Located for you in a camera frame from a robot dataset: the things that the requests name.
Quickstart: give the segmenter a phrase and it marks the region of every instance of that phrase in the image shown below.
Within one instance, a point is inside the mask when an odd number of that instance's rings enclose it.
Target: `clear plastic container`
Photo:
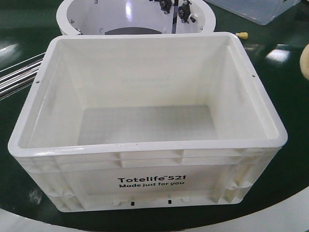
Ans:
[[[9,150],[63,212],[239,203],[287,134],[227,32],[62,36]]]
[[[205,0],[259,25],[270,23],[300,0]]]

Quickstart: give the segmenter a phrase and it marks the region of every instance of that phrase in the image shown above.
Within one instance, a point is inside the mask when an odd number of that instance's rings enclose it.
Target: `beige object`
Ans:
[[[309,44],[301,54],[299,64],[304,77],[309,80]]]
[[[237,35],[238,38],[241,38],[243,40],[246,40],[249,37],[247,32],[240,32],[240,33],[236,33],[235,35]]]

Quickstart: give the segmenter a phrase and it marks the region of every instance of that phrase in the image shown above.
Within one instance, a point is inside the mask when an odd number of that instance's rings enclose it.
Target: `black clamp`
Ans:
[[[160,1],[161,11],[164,11],[164,14],[169,14],[170,8],[172,7],[171,0],[161,0]]]
[[[178,16],[182,20],[182,23],[189,23],[188,18],[191,14],[190,4],[191,2],[189,0],[185,0],[183,5],[178,8]]]

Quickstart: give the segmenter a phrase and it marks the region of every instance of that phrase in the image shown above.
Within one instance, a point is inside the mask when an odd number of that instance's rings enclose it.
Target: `metal rod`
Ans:
[[[0,77],[0,84],[3,83],[3,82],[5,82],[6,80],[9,80],[9,79],[13,78],[13,77],[16,76],[16,75],[19,75],[19,74],[24,73],[25,71],[27,71],[27,70],[29,70],[29,69],[31,69],[31,68],[33,68],[33,67],[38,67],[38,66],[40,66],[41,63],[42,63],[42,60],[43,60],[43,59],[39,59],[39,60],[37,60],[36,62],[33,62],[33,63],[31,63],[31,64],[29,64],[29,65],[27,65],[27,66],[25,66],[25,67],[23,67],[23,68],[21,68],[21,69],[18,69],[18,70],[14,71],[14,72],[12,72],[12,73],[9,73],[9,74],[7,74],[7,75],[5,75],[5,76],[3,76],[3,77]]]
[[[22,82],[24,80],[27,80],[33,76],[36,75],[36,73],[38,72],[39,67],[35,67],[25,73],[22,73],[2,84],[0,84],[0,94],[4,91],[8,91],[10,90],[12,87],[14,87],[14,85],[17,85],[19,82]]]
[[[41,53],[41,54],[38,54],[38,55],[36,55],[36,56],[34,56],[34,57],[31,57],[31,58],[29,58],[29,59],[26,59],[26,60],[24,60],[24,61],[22,61],[22,62],[19,62],[19,63],[15,64],[15,65],[12,65],[12,66],[10,66],[10,67],[8,67],[8,68],[6,68],[6,69],[3,69],[3,70],[0,71],[0,73],[3,72],[3,71],[6,71],[6,70],[8,70],[8,69],[11,69],[11,68],[13,68],[13,67],[15,67],[15,66],[17,66],[17,65],[20,65],[20,64],[22,64],[22,63],[25,63],[25,62],[27,62],[27,61],[29,61],[29,60],[35,59],[35,58],[37,58],[37,57],[39,57],[39,56],[43,56],[43,57],[44,57],[44,55],[45,55],[45,52],[43,52],[43,53]]]
[[[25,63],[27,61],[33,60],[34,58],[38,58],[39,56],[44,55],[45,53],[39,54],[37,56],[34,56],[30,59],[24,60],[18,64],[15,64],[9,68],[6,68],[3,71],[8,71],[9,69],[12,69],[14,67],[17,67],[17,65],[20,65],[22,63]],[[35,78],[41,63],[42,58],[39,60],[36,60],[16,71],[13,71],[9,74],[6,74],[2,77],[0,77],[0,100],[16,93],[17,91],[29,86],[32,84],[33,79]]]

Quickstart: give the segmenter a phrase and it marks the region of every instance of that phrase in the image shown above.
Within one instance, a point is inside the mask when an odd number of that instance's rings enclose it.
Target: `bolt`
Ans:
[[[184,10],[183,9],[179,10],[178,15],[179,15],[179,17],[183,17],[184,16]]]

